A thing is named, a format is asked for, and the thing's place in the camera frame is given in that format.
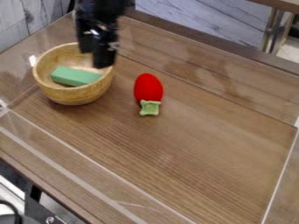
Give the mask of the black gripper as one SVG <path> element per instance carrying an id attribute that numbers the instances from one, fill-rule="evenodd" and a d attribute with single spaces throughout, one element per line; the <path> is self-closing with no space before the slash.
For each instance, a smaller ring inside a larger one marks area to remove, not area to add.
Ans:
<path id="1" fill-rule="evenodd" d="M 103 31 L 118 27 L 131 0 L 77 0 L 75 27 L 82 53 L 94 54 L 94 67 L 101 69 L 115 64 L 118 55 L 118 33 Z M 93 26 L 99 29 L 93 34 Z"/>

